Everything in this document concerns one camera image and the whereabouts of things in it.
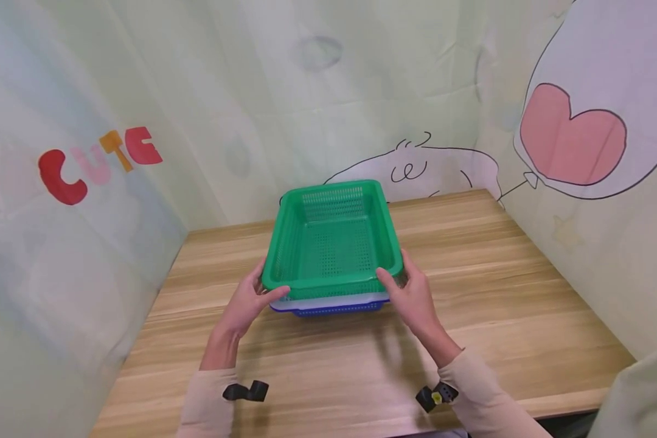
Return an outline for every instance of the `table surface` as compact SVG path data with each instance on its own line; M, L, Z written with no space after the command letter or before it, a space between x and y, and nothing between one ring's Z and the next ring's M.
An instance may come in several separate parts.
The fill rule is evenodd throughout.
M536 417L600 406L632 356L484 190L392 203L403 248L430 278L450 335L477 351ZM267 251L273 222L195 231L127 358L93 437L171 437L209 330L237 281ZM242 339L242 437L393 437L458 426L449 406L414 400L436 366L391 305L297 318L264 310Z

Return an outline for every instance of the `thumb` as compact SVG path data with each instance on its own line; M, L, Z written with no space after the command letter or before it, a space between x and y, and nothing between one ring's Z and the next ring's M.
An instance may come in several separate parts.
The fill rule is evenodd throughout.
M398 294L401 289L397 286L397 282L394 281L394 278L389 275L389 272L385 271L383 268L377 268L377 278L384 286L384 289L387 290L387 294L391 298L394 294Z
M277 289L273 289L267 294L262 295L263 305L268 305L273 301L277 301L287 294L289 294L289 286L280 286Z

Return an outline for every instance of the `green plastic basket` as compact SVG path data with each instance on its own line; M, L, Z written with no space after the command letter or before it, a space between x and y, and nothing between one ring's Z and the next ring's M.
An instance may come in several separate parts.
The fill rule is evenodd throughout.
M285 300L384 291L378 266L403 271L397 234L378 181L288 191L282 197L262 282L291 288Z

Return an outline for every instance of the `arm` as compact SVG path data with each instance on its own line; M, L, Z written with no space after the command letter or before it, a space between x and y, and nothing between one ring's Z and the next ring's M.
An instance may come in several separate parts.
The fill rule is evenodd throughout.
M442 382L459 392L452 406L475 438L551 438L496 382L491 369L475 354L462 350L440 325L425 274L402 251L408 282L403 289L378 268L378 278L403 322L429 352Z
M236 383L236 355L241 337L260 311L289 293L282 286L263 290L260 274L265 259L239 283L207 340L200 369L190 379L177 438L217 438L231 435L234 403L221 396Z

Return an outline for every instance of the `heart drawing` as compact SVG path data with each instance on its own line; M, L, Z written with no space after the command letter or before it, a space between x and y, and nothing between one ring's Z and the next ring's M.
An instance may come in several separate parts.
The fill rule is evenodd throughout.
M625 151L624 121L605 109L572 117L569 95L551 83L533 91L521 119L521 143L539 174L590 186L618 165Z

